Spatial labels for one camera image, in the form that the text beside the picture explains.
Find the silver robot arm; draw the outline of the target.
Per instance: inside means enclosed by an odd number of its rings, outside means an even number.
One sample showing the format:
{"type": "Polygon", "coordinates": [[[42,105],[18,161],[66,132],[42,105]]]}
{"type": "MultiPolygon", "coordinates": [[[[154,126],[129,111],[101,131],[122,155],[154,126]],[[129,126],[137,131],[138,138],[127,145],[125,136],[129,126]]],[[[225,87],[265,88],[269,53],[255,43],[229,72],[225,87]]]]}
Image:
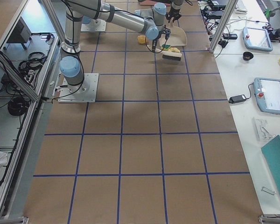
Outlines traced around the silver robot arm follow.
{"type": "MultiPolygon", "coordinates": [[[[180,9],[183,4],[183,0],[156,0],[156,4],[154,5],[154,8],[156,8],[158,5],[170,3],[170,11],[166,12],[166,7],[164,9],[164,13],[159,13],[161,15],[161,18],[166,18],[168,22],[174,22],[176,20],[179,20],[181,17],[180,9]]],[[[110,5],[108,3],[104,3],[101,0],[83,0],[81,3],[81,8],[84,9],[83,15],[87,15],[88,17],[91,17],[93,19],[102,19],[109,23],[115,24],[114,16],[125,16],[128,20],[140,18],[144,20],[144,17],[140,15],[140,13],[131,13],[128,11],[125,11],[123,9],[116,8],[113,5],[110,5]]]]}
{"type": "Polygon", "coordinates": [[[66,0],[66,25],[64,40],[61,44],[62,58],[59,68],[71,93],[87,89],[84,84],[84,70],[79,59],[80,33],[83,17],[100,19],[120,27],[143,34],[156,47],[162,34],[169,34],[164,25],[166,5],[157,2],[153,8],[138,10],[134,13],[119,9],[101,0],[66,0]]]}

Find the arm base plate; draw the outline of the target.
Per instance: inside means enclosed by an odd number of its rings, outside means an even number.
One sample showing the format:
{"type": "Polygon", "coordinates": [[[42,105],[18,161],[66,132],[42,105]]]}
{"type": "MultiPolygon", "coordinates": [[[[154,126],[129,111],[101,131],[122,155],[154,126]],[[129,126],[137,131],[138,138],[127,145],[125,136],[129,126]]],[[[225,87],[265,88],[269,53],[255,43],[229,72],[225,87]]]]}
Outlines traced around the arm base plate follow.
{"type": "Polygon", "coordinates": [[[96,101],[98,87],[98,73],[85,73],[84,82],[81,87],[71,86],[67,84],[66,79],[63,79],[63,85],[66,87],[60,90],[58,97],[59,103],[94,103],[96,101]]]}
{"type": "Polygon", "coordinates": [[[103,20],[91,20],[88,24],[82,24],[82,33],[105,32],[106,22],[103,20]]]}

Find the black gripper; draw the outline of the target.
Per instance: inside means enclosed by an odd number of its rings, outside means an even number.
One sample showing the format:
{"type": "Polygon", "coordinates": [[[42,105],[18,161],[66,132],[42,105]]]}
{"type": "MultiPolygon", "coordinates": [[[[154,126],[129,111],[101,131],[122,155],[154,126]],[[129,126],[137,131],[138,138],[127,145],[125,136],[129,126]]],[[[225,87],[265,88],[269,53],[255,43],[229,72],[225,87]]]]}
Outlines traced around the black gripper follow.
{"type": "Polygon", "coordinates": [[[179,20],[182,14],[179,9],[170,9],[169,12],[166,13],[166,20],[170,22],[171,19],[179,20]]]}
{"type": "Polygon", "coordinates": [[[154,51],[156,50],[157,43],[158,43],[158,39],[152,40],[152,50],[154,51]]]}

